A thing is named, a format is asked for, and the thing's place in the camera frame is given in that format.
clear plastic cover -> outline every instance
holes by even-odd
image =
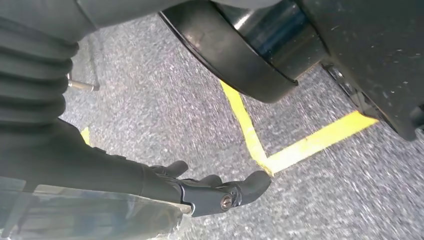
[[[169,239],[191,222],[187,205],[56,186],[40,185],[34,193],[19,188],[0,188],[0,240]]]

screw head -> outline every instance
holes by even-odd
[[[221,208],[224,211],[227,211],[228,209],[230,209],[232,204],[233,204],[233,200],[230,195],[225,195],[221,199]]]

metal pin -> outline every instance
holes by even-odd
[[[94,84],[89,84],[89,83],[85,83],[85,82],[81,82],[81,81],[72,80],[72,74],[71,73],[68,73],[66,75],[66,77],[67,77],[67,81],[68,81],[67,85],[71,88],[76,88],[76,89],[81,89],[81,90],[89,90],[90,92],[99,90],[99,86],[95,86]]]

gray asphalt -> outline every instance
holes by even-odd
[[[183,177],[241,180],[258,170],[221,86],[156,15],[86,37],[63,119],[94,146],[148,165],[184,160]],[[268,155],[353,111],[315,67],[276,104],[244,97]],[[424,136],[405,142],[378,123],[279,172],[255,203],[195,218],[181,239],[424,239]]]

yellow painted line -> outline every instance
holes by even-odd
[[[81,136],[85,141],[85,144],[90,145],[90,130],[88,127],[81,131]]]
[[[240,124],[250,156],[271,176],[378,122],[354,111],[267,157],[240,94],[223,81],[220,83]]]
[[[241,131],[243,132],[244,139],[246,141],[247,149],[253,160],[257,162],[265,171],[269,174],[272,172],[264,165],[267,160],[264,148],[262,147],[261,141],[259,141],[258,135],[256,134],[255,128],[253,127],[252,120],[243,105],[243,100],[240,94],[232,87],[220,81],[222,89],[226,97],[228,98],[231,109],[240,123]]]
[[[377,122],[354,111],[270,156],[262,164],[275,174]]]

